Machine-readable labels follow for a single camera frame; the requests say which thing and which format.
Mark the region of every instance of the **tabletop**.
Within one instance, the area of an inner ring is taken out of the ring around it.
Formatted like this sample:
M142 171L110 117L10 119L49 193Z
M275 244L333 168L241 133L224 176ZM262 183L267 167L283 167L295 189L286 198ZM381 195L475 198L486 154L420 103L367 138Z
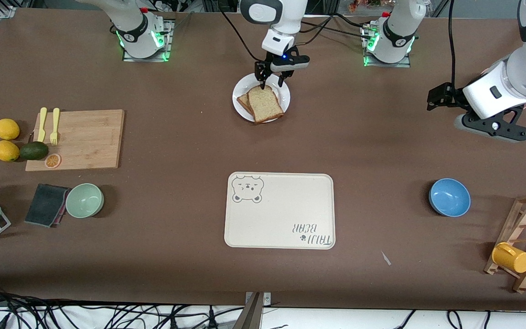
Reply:
M267 27L229 16L263 56ZM453 25L457 86L521 45L515 20ZM257 126L232 107L232 89L254 65L220 14L186 19L167 63L122 62L109 27L101 11L52 9L18 9L0 24L0 119L19 122L19 142L42 106L126 113L118 169L25 172L0 161L0 205L12 221L0 236L2 289L199 304L265 291L280 306L526 310L510 275L483 273L514 198L526 195L526 142L459 131L459 109L426 111L428 90L450 78L446 19L423 21L410 69L364 67L355 37L322 32L300 48L311 63L286 82L289 111ZM227 246L235 171L330 175L334 247ZM428 205L443 177L468 187L463 217ZM52 229L23 222L38 183L85 182L105 194L95 218L66 215Z

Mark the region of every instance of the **orange slice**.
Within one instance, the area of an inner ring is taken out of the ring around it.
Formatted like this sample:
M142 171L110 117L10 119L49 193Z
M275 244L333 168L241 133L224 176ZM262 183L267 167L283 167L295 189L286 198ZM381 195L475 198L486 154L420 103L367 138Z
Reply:
M46 157L46 168L48 169L54 169L58 166L60 166L60 163L62 162L62 158L60 154L50 154Z

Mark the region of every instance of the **mint green bowl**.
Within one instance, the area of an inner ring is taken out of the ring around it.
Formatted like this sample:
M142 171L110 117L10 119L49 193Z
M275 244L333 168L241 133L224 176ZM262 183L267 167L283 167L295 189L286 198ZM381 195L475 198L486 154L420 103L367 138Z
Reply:
M86 218L96 215L104 203L103 192L96 185L84 183L68 194L66 210L74 218Z

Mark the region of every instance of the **bread slice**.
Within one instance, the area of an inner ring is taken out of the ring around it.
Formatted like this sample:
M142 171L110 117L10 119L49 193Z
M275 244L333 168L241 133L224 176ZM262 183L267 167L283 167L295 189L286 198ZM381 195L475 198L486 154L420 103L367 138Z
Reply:
M275 96L275 92L270 86L266 85L265 89L261 89L260 86L253 87L247 92L247 96L255 124L284 115L284 111L279 106L277 96Z
M247 94L244 94L243 96L240 96L237 98L237 102L241 104L241 106L249 112L249 114L253 115L253 110L249 106L249 97Z

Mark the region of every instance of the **white rectangular mat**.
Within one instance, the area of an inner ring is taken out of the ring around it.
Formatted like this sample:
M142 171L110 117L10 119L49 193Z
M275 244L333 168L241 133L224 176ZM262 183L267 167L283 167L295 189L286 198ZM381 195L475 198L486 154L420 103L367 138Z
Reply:
M330 249L334 233L329 175L236 172L228 177L227 245Z

